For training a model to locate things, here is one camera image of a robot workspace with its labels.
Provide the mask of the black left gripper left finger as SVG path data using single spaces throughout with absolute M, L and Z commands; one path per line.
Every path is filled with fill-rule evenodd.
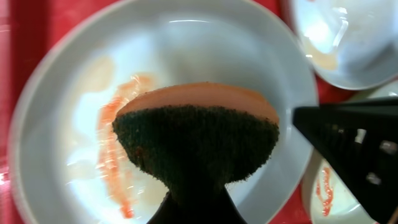
M 167 192 L 159 208 L 147 224 L 178 224 L 183 222 L 183 213 L 172 194 Z

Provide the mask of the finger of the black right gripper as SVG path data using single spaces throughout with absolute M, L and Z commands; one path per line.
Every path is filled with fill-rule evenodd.
M 293 124 L 368 215 L 397 223 L 397 98 L 294 109 Z

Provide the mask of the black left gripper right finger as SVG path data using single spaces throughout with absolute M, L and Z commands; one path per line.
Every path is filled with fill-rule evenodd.
M 220 192 L 215 205 L 215 222 L 218 224 L 246 224 L 226 188 Z

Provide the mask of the green orange sponge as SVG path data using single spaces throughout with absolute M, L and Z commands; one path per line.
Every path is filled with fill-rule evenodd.
M 112 126 L 129 160 L 188 208 L 255 173 L 279 138 L 277 112 L 260 93 L 209 82 L 141 94 Z

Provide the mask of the white plate top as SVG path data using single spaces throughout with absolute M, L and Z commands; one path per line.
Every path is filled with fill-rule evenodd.
M 291 26 L 316 73 L 346 90 L 397 78 L 397 0 L 290 0 Z

